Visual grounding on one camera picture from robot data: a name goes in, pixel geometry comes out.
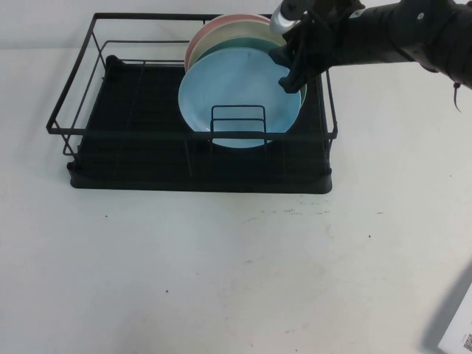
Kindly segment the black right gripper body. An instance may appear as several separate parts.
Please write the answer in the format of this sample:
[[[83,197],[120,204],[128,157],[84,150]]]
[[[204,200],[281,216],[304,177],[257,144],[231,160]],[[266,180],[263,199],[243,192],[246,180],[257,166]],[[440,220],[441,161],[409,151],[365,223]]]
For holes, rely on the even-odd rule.
[[[282,37],[293,50],[292,71],[308,81],[333,65],[335,26],[330,17],[337,15],[337,1],[282,2]]]

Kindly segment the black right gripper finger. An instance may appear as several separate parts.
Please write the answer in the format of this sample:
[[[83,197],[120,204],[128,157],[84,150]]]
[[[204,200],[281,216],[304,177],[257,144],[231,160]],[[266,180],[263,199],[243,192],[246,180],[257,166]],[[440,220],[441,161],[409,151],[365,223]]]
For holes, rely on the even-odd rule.
[[[293,50],[287,45],[272,49],[268,55],[277,65],[283,66],[291,72],[294,64],[294,54]]]
[[[290,70],[285,77],[278,81],[279,85],[288,94],[294,94],[306,86],[308,79],[305,74]]]

